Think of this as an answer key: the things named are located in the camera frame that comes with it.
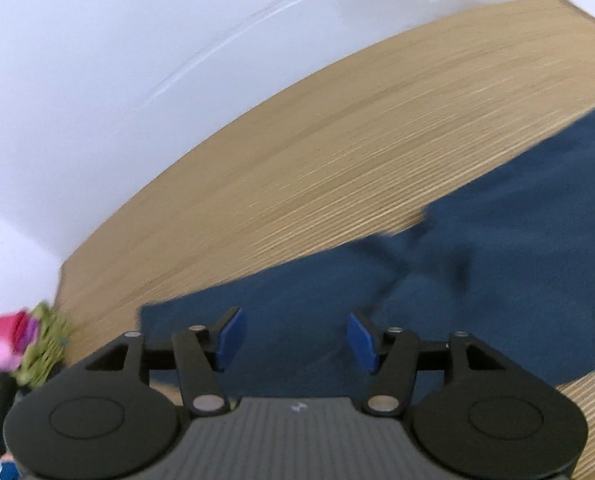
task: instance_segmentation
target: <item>silver screw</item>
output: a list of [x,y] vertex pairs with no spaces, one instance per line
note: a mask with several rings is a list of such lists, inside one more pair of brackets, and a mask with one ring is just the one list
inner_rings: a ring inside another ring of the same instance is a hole
[[371,397],[367,404],[376,412],[394,412],[400,405],[400,401],[390,395],[376,395]]
[[193,399],[193,408],[200,412],[216,412],[224,406],[224,399],[217,395],[200,395]]

